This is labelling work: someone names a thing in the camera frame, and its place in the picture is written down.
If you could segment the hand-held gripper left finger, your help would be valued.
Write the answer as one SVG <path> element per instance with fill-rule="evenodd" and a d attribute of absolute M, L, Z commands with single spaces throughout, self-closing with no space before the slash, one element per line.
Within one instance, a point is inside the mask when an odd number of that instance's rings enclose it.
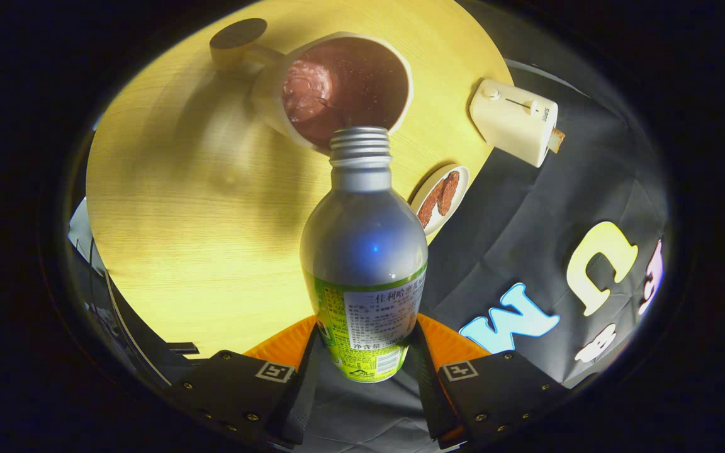
<path fill-rule="evenodd" d="M 293 449 L 310 421 L 321 347 L 318 320 L 308 316 L 245 354 L 220 350 L 166 396 L 245 449 Z"/>

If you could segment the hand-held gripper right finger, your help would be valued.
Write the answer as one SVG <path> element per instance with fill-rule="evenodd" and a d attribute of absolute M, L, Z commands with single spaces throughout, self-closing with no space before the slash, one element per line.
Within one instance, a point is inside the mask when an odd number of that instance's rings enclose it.
<path fill-rule="evenodd" d="M 417 316 L 411 339 L 429 435 L 441 449 L 489 447 L 569 398 L 521 353 L 490 354 L 428 316 Z"/>

